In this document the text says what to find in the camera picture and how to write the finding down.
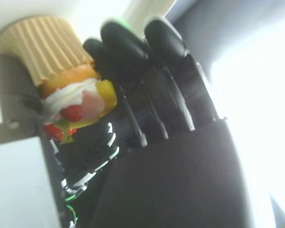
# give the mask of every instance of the gray wall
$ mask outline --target gray wall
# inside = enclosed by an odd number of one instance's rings
[[[199,0],[174,25],[209,77],[230,45],[282,18],[285,0]]]

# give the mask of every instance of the white frosting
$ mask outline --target white frosting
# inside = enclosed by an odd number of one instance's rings
[[[90,90],[97,92],[95,78],[89,78],[83,82],[76,82],[58,89],[44,100],[44,117],[46,121],[52,121],[59,114],[61,109],[70,105],[80,105],[82,103],[82,91]]]

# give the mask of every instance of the white ceiling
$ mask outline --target white ceiling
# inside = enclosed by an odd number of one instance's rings
[[[0,0],[0,32],[25,17],[56,15],[68,19],[84,41],[100,37],[101,24],[109,18],[126,19],[139,35],[148,15],[164,15],[175,0]]]

